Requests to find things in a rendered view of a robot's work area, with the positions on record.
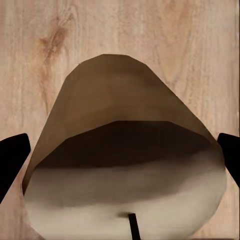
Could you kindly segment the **pillar candle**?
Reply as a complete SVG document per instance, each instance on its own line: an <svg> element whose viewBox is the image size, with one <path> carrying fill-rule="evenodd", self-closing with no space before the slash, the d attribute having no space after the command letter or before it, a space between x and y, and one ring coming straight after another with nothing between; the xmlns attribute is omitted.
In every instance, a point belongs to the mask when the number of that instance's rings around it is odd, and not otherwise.
<svg viewBox="0 0 240 240"><path fill-rule="evenodd" d="M184 240L227 177L221 145L148 65L102 54L65 78L21 185L44 240Z"/></svg>

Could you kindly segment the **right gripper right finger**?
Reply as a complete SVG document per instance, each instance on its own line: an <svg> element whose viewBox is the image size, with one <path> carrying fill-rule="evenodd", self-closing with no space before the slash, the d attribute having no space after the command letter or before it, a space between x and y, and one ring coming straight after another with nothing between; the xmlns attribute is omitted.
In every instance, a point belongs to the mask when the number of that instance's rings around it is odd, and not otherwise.
<svg viewBox="0 0 240 240"><path fill-rule="evenodd" d="M220 133L217 142L223 150L225 168L240 188L240 137Z"/></svg>

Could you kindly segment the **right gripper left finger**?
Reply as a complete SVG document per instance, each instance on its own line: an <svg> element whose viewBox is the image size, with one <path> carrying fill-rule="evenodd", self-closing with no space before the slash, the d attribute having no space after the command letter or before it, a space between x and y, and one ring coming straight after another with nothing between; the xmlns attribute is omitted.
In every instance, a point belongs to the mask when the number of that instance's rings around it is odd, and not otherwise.
<svg viewBox="0 0 240 240"><path fill-rule="evenodd" d="M0 204L31 152L26 133L0 141Z"/></svg>

